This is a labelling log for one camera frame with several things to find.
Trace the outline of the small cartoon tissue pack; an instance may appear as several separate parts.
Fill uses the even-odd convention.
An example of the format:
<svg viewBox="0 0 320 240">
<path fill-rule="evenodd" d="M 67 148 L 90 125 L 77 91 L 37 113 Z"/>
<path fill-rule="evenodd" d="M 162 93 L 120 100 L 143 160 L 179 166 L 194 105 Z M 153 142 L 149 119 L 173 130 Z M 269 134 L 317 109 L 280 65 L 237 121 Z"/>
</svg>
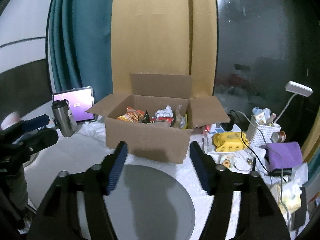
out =
<svg viewBox="0 0 320 240">
<path fill-rule="evenodd" d="M 234 168 L 235 157 L 233 155 L 222 155 L 220 157 L 220 164 L 225 168 L 232 170 Z"/>
</svg>

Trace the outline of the yellow curtain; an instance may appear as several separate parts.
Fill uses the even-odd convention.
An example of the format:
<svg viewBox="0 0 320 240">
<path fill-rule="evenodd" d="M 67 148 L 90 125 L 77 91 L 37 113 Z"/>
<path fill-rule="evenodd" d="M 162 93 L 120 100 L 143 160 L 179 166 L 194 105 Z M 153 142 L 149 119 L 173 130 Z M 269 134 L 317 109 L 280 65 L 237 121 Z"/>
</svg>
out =
<svg viewBox="0 0 320 240">
<path fill-rule="evenodd" d="M 130 74 L 190 75 L 192 94 L 212 95 L 217 61 L 216 0 L 113 0 L 114 92 Z"/>
</svg>

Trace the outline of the brown glass jar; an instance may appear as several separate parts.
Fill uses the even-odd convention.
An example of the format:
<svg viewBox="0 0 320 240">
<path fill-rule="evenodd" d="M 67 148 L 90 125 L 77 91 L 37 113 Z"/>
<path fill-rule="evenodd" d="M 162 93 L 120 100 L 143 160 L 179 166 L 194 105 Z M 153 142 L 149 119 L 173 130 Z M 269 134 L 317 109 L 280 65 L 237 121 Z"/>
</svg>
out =
<svg viewBox="0 0 320 240">
<path fill-rule="evenodd" d="M 273 132 L 271 135 L 272 143 L 283 143 L 286 140 L 286 134 L 284 131 Z"/>
</svg>

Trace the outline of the round grey tray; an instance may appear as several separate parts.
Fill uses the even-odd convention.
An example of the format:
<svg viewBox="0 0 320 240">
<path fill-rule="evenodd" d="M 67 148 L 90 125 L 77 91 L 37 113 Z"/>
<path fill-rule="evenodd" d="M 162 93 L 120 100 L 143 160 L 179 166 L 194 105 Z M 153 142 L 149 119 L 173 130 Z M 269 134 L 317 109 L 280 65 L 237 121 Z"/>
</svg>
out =
<svg viewBox="0 0 320 240">
<path fill-rule="evenodd" d="M 116 189 L 104 198 L 119 239 L 190 239 L 195 208 L 172 176 L 155 168 L 125 165 Z"/>
</svg>

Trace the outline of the brown cardboard box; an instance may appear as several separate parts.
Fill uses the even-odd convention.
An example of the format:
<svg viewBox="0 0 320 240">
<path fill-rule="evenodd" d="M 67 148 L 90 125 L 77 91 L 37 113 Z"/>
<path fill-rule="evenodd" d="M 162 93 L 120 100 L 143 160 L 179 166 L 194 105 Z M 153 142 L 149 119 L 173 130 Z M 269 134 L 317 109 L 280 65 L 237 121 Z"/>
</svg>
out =
<svg viewBox="0 0 320 240">
<path fill-rule="evenodd" d="M 166 163 L 183 163 L 194 129 L 229 122 L 223 106 L 215 96 L 191 96 L 191 76 L 131 74 L 131 93 L 114 93 L 88 109 L 105 118 L 106 145 L 116 148 L 124 141 L 128 152 L 138 157 Z M 119 120 L 127 107 L 148 111 L 150 117 L 165 107 L 187 114 L 188 128 L 165 127 Z"/>
</svg>

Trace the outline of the teal curtain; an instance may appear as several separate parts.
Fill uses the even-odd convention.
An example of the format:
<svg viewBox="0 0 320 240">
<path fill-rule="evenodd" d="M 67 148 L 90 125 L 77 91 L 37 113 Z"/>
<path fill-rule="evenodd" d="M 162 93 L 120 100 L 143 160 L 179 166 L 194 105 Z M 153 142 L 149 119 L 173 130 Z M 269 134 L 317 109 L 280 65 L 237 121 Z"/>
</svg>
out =
<svg viewBox="0 0 320 240">
<path fill-rule="evenodd" d="M 91 86 L 95 101 L 113 92 L 112 2 L 51 0 L 46 54 L 56 92 Z"/>
</svg>

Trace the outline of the black coffee bean bag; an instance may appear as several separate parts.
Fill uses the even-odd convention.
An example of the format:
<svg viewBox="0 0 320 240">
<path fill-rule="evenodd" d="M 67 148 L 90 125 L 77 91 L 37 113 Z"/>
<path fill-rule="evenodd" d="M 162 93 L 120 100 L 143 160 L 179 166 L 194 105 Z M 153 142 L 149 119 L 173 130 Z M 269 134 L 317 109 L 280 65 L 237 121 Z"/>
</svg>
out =
<svg viewBox="0 0 320 240">
<path fill-rule="evenodd" d="M 151 120 L 150 120 L 150 116 L 148 114 L 148 111 L 145 111 L 145 114 L 144 114 L 144 116 L 142 118 L 142 123 L 143 124 L 149 124 L 150 122 L 151 122 Z"/>
</svg>

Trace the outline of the white perforated basket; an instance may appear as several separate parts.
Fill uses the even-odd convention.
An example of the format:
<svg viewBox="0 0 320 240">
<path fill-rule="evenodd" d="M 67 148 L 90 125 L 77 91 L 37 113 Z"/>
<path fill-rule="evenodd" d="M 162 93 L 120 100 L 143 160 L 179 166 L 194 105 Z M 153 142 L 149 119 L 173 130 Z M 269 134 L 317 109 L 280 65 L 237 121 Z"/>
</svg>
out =
<svg viewBox="0 0 320 240">
<path fill-rule="evenodd" d="M 253 120 L 249 124 L 246 136 L 251 146 L 260 147 L 271 143 L 272 133 L 280 130 L 281 126 L 278 124 L 273 126 L 260 125 Z"/>
</svg>

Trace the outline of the steel travel mug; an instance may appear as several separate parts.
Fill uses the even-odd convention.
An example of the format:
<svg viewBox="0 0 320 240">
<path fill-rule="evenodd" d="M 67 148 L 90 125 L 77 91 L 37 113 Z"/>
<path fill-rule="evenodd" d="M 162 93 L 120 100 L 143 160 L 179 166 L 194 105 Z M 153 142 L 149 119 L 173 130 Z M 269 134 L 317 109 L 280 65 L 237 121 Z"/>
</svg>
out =
<svg viewBox="0 0 320 240">
<path fill-rule="evenodd" d="M 78 124 L 69 107 L 68 101 L 56 100 L 52 103 L 52 111 L 57 127 L 64 137 L 71 137 L 77 130 Z"/>
</svg>

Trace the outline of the purple cloth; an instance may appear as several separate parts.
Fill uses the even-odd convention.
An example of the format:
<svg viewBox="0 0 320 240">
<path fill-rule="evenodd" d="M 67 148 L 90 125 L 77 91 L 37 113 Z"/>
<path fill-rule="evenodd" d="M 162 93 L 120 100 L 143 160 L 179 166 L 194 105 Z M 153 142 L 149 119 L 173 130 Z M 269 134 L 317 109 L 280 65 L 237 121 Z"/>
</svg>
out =
<svg viewBox="0 0 320 240">
<path fill-rule="evenodd" d="M 270 143 L 265 145 L 270 170 L 293 168 L 302 164 L 302 152 L 297 142 Z"/>
</svg>

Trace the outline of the orange noodle snack bag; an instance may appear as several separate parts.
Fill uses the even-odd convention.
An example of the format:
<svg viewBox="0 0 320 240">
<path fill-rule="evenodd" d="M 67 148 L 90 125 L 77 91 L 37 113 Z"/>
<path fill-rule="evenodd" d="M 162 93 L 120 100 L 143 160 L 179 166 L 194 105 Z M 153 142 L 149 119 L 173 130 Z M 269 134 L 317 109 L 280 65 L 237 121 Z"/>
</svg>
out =
<svg viewBox="0 0 320 240">
<path fill-rule="evenodd" d="M 117 120 L 128 121 L 128 122 L 140 122 L 144 117 L 145 112 L 134 109 L 132 107 L 127 107 L 126 113 L 117 117 Z"/>
</svg>

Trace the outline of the tablet with blue screen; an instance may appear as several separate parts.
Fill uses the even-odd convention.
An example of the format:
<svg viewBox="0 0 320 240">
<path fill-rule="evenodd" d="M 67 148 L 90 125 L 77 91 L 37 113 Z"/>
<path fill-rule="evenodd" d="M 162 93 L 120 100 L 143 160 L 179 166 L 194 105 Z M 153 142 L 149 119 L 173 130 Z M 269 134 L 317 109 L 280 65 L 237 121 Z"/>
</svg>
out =
<svg viewBox="0 0 320 240">
<path fill-rule="evenodd" d="M 74 119 L 77 123 L 95 121 L 97 117 L 87 110 L 94 105 L 94 93 L 91 86 L 74 88 L 54 93 L 52 100 L 67 100 Z"/>
</svg>

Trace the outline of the white red snack bag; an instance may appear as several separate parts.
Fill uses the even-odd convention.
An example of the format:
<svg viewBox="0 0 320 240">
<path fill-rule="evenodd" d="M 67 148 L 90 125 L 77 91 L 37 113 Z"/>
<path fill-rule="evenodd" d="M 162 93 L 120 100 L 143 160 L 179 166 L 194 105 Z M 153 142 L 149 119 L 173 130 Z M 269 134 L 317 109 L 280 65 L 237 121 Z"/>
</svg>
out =
<svg viewBox="0 0 320 240">
<path fill-rule="evenodd" d="M 155 112 L 154 118 L 156 121 L 168 121 L 172 122 L 174 119 L 173 111 L 169 105 L 165 109 L 160 109 Z"/>
</svg>

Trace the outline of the clear plastic snack bag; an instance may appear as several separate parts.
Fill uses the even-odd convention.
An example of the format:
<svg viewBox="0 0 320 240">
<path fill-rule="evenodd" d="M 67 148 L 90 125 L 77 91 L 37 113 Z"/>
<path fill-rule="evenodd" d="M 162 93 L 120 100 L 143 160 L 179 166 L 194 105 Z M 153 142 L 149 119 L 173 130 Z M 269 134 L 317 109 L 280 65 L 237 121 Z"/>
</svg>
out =
<svg viewBox="0 0 320 240">
<path fill-rule="evenodd" d="M 187 129 L 188 121 L 187 121 L 187 114 L 182 115 L 181 114 L 182 105 L 178 105 L 174 112 L 174 128 L 180 128 L 180 129 Z"/>
</svg>

